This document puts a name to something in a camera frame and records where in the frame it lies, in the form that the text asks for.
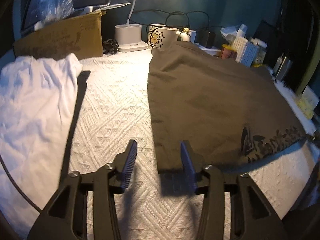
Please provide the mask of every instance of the cartoon print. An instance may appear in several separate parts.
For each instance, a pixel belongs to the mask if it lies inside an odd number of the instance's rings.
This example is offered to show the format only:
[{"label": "cartoon print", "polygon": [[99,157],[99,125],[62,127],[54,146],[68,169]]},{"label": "cartoon print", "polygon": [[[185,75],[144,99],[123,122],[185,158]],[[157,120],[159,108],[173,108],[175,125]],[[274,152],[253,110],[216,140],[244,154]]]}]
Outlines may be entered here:
[{"label": "cartoon print", "polygon": [[150,31],[150,35],[151,35],[151,42],[154,44],[159,44],[160,42],[160,33],[152,33],[152,31]]}]

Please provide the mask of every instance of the brown garment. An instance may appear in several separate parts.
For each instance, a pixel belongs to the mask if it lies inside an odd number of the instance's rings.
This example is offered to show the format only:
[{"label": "brown garment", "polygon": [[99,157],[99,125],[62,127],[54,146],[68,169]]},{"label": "brown garment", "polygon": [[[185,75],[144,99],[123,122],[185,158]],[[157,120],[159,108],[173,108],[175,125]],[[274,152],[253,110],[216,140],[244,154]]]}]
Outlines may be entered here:
[{"label": "brown garment", "polygon": [[220,59],[190,42],[153,49],[148,100],[158,172],[180,171],[180,141],[206,163],[234,167],[305,136],[267,69]]}]

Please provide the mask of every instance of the lamp base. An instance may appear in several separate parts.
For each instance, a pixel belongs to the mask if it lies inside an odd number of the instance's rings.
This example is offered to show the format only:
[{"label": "lamp base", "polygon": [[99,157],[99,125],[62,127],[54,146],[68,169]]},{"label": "lamp base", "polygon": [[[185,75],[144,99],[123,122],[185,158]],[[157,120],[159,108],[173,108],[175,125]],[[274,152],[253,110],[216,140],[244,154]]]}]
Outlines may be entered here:
[{"label": "lamp base", "polygon": [[119,44],[119,51],[120,52],[132,52],[132,51],[138,51],[138,50],[144,50],[148,48],[148,44],[144,41],[140,41],[137,43],[131,43],[131,44]]}]

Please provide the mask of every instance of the screw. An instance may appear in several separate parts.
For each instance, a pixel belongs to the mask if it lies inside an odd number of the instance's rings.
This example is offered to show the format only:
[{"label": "screw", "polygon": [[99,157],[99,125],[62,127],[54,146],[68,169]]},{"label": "screw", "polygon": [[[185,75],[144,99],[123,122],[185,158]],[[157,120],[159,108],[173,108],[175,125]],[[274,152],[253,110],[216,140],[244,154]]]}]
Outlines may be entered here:
[{"label": "screw", "polygon": [[249,174],[248,173],[245,173],[245,174],[242,174],[240,175],[241,178],[248,178],[249,177]]},{"label": "screw", "polygon": [[211,164],[206,164],[203,168],[205,169],[205,170],[208,170],[208,169],[210,169],[211,168]]},{"label": "screw", "polygon": [[112,170],[115,168],[115,166],[113,165],[113,163],[107,163],[106,165],[104,165],[104,167],[107,169],[107,170]]},{"label": "screw", "polygon": [[78,177],[80,175],[79,171],[72,171],[69,173],[69,176],[74,178],[74,177]]}]

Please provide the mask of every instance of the blue wall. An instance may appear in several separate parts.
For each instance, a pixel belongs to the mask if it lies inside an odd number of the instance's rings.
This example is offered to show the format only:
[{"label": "blue wall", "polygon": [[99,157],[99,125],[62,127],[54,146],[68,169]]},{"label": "blue wall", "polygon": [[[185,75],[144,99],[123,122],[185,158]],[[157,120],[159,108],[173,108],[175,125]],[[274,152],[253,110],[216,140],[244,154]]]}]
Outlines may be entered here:
[{"label": "blue wall", "polygon": [[[260,21],[263,19],[274,25],[280,11],[281,0],[137,0],[135,10],[160,9],[165,11],[193,11],[202,10],[210,15],[210,25],[239,25],[248,26],[247,34],[253,35]],[[102,28],[112,28],[116,24],[126,22],[126,15],[131,5],[117,8],[107,12],[104,16]],[[166,15],[162,13],[140,13],[133,15],[136,22],[149,24],[151,22],[163,22]],[[202,14],[190,15],[191,28],[203,27],[206,24],[206,16]],[[170,18],[168,24],[185,25],[184,16]]]}]

